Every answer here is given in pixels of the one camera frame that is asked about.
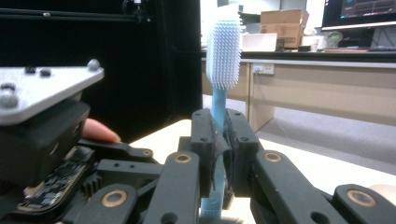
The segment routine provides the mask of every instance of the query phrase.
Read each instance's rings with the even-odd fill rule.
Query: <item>blue brush handle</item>
[[[224,132],[226,99],[227,90],[219,90],[213,87],[211,114],[221,134]],[[201,200],[201,217],[220,219],[225,185],[225,170],[222,155],[220,155],[216,161],[214,177],[216,190],[210,190],[209,198]]]

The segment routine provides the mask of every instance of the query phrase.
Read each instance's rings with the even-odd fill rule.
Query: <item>monitor screen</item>
[[[322,30],[396,24],[396,0],[326,0]]]

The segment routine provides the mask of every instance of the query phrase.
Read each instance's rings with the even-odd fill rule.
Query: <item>power outlet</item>
[[[254,63],[251,66],[253,73],[266,75],[273,75],[275,72],[274,67],[273,63]]]

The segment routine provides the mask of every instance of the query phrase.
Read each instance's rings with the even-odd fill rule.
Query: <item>brush head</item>
[[[220,13],[208,33],[206,75],[213,88],[228,90],[238,82],[241,50],[239,15]]]

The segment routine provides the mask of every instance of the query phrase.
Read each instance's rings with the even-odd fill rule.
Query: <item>toothbrush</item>
[[[211,116],[221,135],[224,132],[227,90],[238,81],[241,53],[240,19],[235,12],[220,12],[208,33],[206,75],[212,85]],[[222,155],[216,160],[215,188],[209,198],[201,200],[201,217],[221,218],[224,197],[225,170]]]

